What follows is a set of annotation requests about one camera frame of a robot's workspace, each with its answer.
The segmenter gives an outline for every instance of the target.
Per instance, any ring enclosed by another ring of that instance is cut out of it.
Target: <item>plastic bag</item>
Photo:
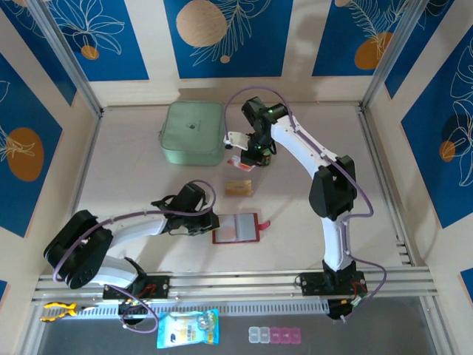
[[[205,312],[161,312],[157,331],[157,348],[197,344],[218,344],[219,311]]]

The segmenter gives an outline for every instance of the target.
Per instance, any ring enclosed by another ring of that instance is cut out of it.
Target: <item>floral pattern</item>
[[[114,35],[125,23],[103,15],[102,0],[52,0],[48,8],[73,51],[91,60],[98,58],[100,48],[122,53]]]
[[[15,15],[18,22],[21,26],[25,27],[28,30],[31,30],[38,37],[44,38],[42,31],[39,29],[38,24],[34,20],[31,12],[26,6],[21,6],[18,2],[13,0],[2,0],[6,5],[7,9]]]
[[[460,57],[450,95],[455,99],[456,127],[447,140],[448,149],[442,154],[460,158],[459,186],[469,186],[473,183],[473,38]]]
[[[7,97],[10,83],[8,81],[0,81],[0,104]],[[8,155],[15,156],[15,152],[23,153],[29,156],[35,154],[31,151],[35,146],[32,144],[21,144],[12,138],[8,137],[7,133],[0,126],[0,162],[5,160]]]
[[[193,67],[210,59],[216,61],[221,58],[230,58],[238,51],[239,46],[245,45],[245,37],[253,35],[250,20],[263,13],[270,5],[271,0],[265,0],[263,5],[259,0],[217,0],[216,6],[222,12],[227,22],[227,31],[216,44],[207,47],[195,47],[191,56],[197,59]]]

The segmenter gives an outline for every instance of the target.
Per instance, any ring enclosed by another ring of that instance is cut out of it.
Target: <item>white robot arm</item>
[[[139,276],[144,278],[146,273],[129,258],[106,256],[109,248],[181,227],[187,228],[188,235],[197,235],[220,226],[212,209],[214,202],[204,207],[205,191],[195,182],[205,183],[191,181],[177,195],[153,202],[158,210],[115,217],[114,220],[122,220],[150,215],[146,222],[121,229],[115,236],[103,228],[111,220],[98,223],[89,211],[79,211],[46,247],[44,257],[70,288],[80,288],[90,282],[128,288],[140,279]]]
[[[329,159],[337,161],[336,154],[332,153],[330,150],[322,146],[316,139],[314,139],[305,129],[299,124],[299,122],[293,116],[293,122],[290,122],[287,112],[278,109],[275,107],[273,109],[267,109],[265,106],[262,106],[261,101],[258,98],[253,98],[247,101],[246,111],[243,109],[243,112],[247,116],[253,116],[249,121],[258,127],[264,127],[268,130],[268,124],[270,127],[270,138],[277,143],[280,143],[284,148],[286,148],[307,170],[309,176],[312,178],[317,176],[317,173],[322,168],[329,167],[329,160],[324,159],[319,152],[317,152],[313,147],[311,147],[298,132],[295,132],[293,126],[296,127],[303,135],[309,138],[313,144],[315,144],[319,151],[322,154],[328,156]],[[272,121],[269,121],[268,117],[264,118],[264,113],[268,115],[276,115],[278,117],[283,115],[280,118],[274,118]],[[225,138],[225,143],[228,146],[237,146],[243,150],[242,152],[242,163],[254,164],[254,165],[265,165],[268,161],[267,152],[263,152],[264,158],[260,160],[259,154],[257,152],[248,152],[251,150],[251,147],[256,146],[257,151],[262,151],[261,143],[252,143],[252,141],[261,141],[255,135],[246,135],[239,132],[229,132],[227,138]],[[343,225],[343,221],[347,220],[346,216],[350,211],[342,211],[339,213],[336,218],[330,217],[321,217],[322,226],[324,229],[324,241],[325,241],[325,254],[324,262],[327,266],[333,271],[339,271],[348,267],[352,259],[349,256],[350,254],[350,245],[349,240],[344,238],[342,234],[342,229],[347,230],[348,226]]]

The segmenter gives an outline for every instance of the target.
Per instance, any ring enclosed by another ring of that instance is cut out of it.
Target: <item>red tag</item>
[[[267,229],[270,225],[271,225],[271,221],[270,221],[270,220],[267,220],[266,222],[261,223],[261,224],[258,225],[258,230],[264,231],[264,230]]]

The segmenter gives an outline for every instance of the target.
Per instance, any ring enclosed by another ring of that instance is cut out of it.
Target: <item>metal frame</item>
[[[36,21],[36,24],[44,34],[44,37],[72,82],[84,96],[84,100],[89,108],[95,113],[97,118],[99,118],[103,111],[101,104],[89,85],[89,81],[77,62],[74,53],[71,51],[61,29],[48,10],[46,3],[43,0],[26,0],[26,3],[34,21]]]
[[[84,190],[84,185],[86,183],[87,172],[89,171],[89,167],[90,167],[90,161],[92,160],[95,144],[97,143],[98,133],[100,132],[100,129],[101,129],[101,124],[102,124],[102,115],[99,116],[97,122],[95,123],[94,132],[92,133],[92,139],[89,142],[89,148],[87,149],[86,160],[84,161],[84,165],[81,170],[81,176],[79,177],[78,186],[77,186],[75,196],[74,196],[74,202],[71,205],[69,216],[72,216],[74,213],[76,213],[79,207],[82,191]]]
[[[390,170],[387,168],[387,164],[383,163],[385,159],[383,150],[380,148],[379,137],[376,134],[374,127],[374,121],[372,119],[371,111],[369,109],[363,110],[361,107],[358,108],[358,118],[360,120],[361,129],[365,138],[368,151],[372,164],[376,171],[376,177],[378,183],[381,186],[381,192],[383,194],[384,202],[389,210],[389,215],[392,221],[392,227],[396,231],[396,237],[398,238],[398,246],[404,247],[409,258],[409,262],[403,261],[404,265],[413,266],[424,266],[425,262],[422,260],[417,247],[412,244],[408,238],[406,226],[403,222],[402,214],[396,203],[394,189],[390,181],[393,181]]]
[[[382,271],[362,269],[370,289],[379,284]],[[377,297],[420,297],[429,330],[439,354],[453,354],[437,305],[437,290],[429,268],[388,268],[388,280]],[[190,311],[218,307],[226,316],[263,314],[323,314],[327,313],[327,298],[303,297],[295,285],[296,276],[303,270],[267,272],[216,272],[170,274],[169,298],[150,300],[154,311]],[[39,318],[53,316],[44,310],[48,301],[76,302],[79,305],[98,305],[90,311],[79,311],[75,320],[117,318],[118,301],[102,300],[103,288],[86,285],[70,290],[52,281],[50,275],[40,277],[31,305],[30,325],[20,354],[35,354],[44,332]]]
[[[389,72],[398,60],[402,49],[406,45],[412,31],[415,28],[419,18],[424,12],[429,0],[416,0],[411,1],[407,5],[406,12],[399,21],[396,27],[395,34],[392,37],[389,46],[384,52],[381,60],[379,61],[378,67],[372,76],[370,85],[367,91],[364,93],[363,99],[361,100],[361,109],[364,111],[375,99],[380,88],[384,85]]]

